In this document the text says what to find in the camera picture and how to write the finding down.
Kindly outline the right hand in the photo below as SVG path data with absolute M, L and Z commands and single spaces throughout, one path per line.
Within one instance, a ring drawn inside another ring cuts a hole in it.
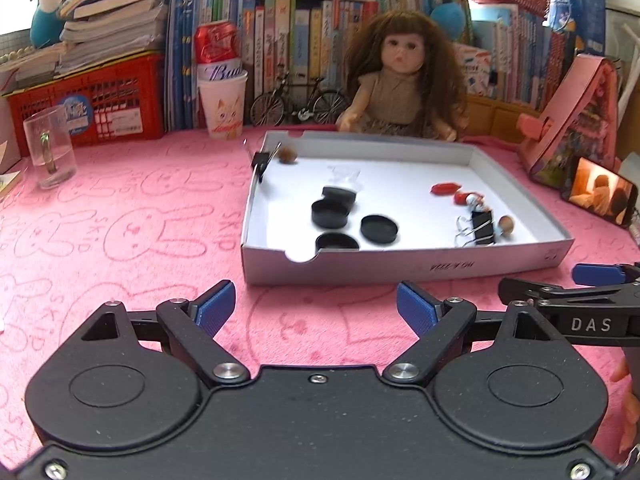
M 621 382 L 622 380 L 630 377 L 630 369 L 626 359 L 622 359 L 613 374 L 611 375 L 612 382 Z M 620 445 L 618 446 L 618 452 L 628 452 L 634 446 L 634 441 L 638 436 L 638 422 L 639 422 L 639 399 L 634 394 L 634 387 L 632 382 L 628 382 L 626 392 L 623 395 L 622 409 L 624 413 L 623 432 L 620 437 Z

